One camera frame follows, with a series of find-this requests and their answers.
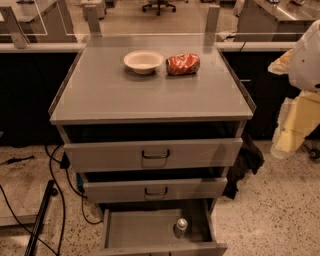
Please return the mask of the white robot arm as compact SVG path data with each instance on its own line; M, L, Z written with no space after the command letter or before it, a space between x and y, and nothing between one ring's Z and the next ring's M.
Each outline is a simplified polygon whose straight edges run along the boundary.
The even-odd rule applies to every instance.
M316 20L295 46L272 62L268 71L287 74L291 86L300 90L294 99L282 103L271 154L292 156L320 124L320 21Z

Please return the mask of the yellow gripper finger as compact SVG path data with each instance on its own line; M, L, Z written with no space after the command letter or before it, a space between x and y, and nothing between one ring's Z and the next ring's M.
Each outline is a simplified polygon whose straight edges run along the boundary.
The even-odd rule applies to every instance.
M281 105L274 131L271 154L288 158L302 146L305 138L320 125L320 94L302 91Z
M270 73L273 73L276 75L287 74L289 72L289 65L290 65L292 52L293 52L293 50L290 49L290 50L286 51L284 54L282 54L275 61L273 61L268 66L268 71Z

